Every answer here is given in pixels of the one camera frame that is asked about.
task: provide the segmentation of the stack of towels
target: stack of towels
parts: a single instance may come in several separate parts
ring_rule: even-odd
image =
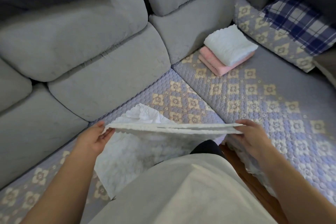
[[[204,40],[201,60],[216,76],[222,76],[255,53],[258,45],[250,42],[236,25],[217,30]]]

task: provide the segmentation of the gray sofa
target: gray sofa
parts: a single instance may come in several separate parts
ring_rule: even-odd
[[[149,2],[149,18],[144,0],[81,0],[0,25],[0,187],[233,18],[234,0]]]

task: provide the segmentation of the white cloth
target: white cloth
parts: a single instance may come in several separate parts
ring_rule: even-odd
[[[162,162],[127,185],[90,224],[276,223],[214,154]]]
[[[155,164],[189,154],[198,144],[220,144],[241,124],[176,124],[157,110],[138,104],[107,128],[117,128],[98,156],[95,171],[110,198]]]
[[[258,48],[235,24],[208,35],[204,44],[226,66],[236,64]]]

